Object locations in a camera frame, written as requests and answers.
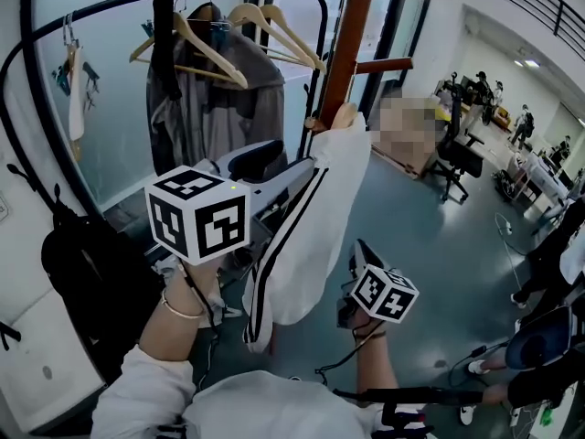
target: gold bracelet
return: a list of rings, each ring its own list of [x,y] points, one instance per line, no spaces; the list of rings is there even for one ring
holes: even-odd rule
[[[197,314],[196,316],[188,316],[187,314],[180,313],[179,311],[174,309],[170,304],[168,304],[168,301],[166,300],[166,297],[165,297],[165,291],[163,291],[161,293],[161,304],[164,307],[166,307],[169,311],[171,311],[173,314],[175,314],[176,316],[179,316],[181,318],[185,318],[187,320],[197,320],[205,315],[205,309],[203,309],[203,308],[201,308],[201,312],[199,314]]]

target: white pants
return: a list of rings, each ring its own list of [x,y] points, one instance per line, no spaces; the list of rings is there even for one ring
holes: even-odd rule
[[[473,131],[473,126],[477,122],[479,118],[481,118],[482,113],[484,112],[484,107],[479,106],[477,104],[473,104],[472,107],[469,109],[469,112],[465,115],[463,122],[461,124],[461,130],[468,130],[469,132]]]

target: white sleeve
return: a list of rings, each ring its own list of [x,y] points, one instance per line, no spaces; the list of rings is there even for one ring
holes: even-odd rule
[[[133,348],[122,376],[106,390],[93,412],[91,439],[154,437],[149,430],[172,424],[195,394],[189,362],[166,362]]]

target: desk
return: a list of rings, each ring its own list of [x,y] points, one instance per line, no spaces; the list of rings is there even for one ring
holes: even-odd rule
[[[540,157],[534,153],[530,153],[527,161],[514,177],[516,187],[521,184],[522,179],[526,177],[526,183],[521,184],[514,200],[520,197],[520,194],[524,192],[528,185],[528,181],[530,180],[542,190],[542,193],[544,193],[552,203],[557,204],[559,198],[565,198],[569,194],[569,190],[560,182],[560,180],[556,177],[552,177],[548,173],[549,170],[550,168]]]

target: bracelet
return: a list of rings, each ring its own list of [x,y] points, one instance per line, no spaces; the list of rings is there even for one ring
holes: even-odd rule
[[[382,338],[386,336],[386,330],[383,332],[377,332],[370,335],[356,335],[356,340],[365,340],[366,338],[369,340],[373,340],[376,338]]]
[[[187,314],[180,313],[179,311],[177,311],[176,309],[171,307],[170,304],[168,304],[168,301],[166,300],[166,297],[165,297],[165,291],[163,291],[161,293],[161,304],[164,307],[166,307],[169,311],[171,311],[173,314],[175,314],[176,316],[179,316],[181,318],[185,318],[187,320],[197,320],[205,315],[204,309],[201,309],[201,312],[199,314],[197,314],[196,316],[188,316]]]

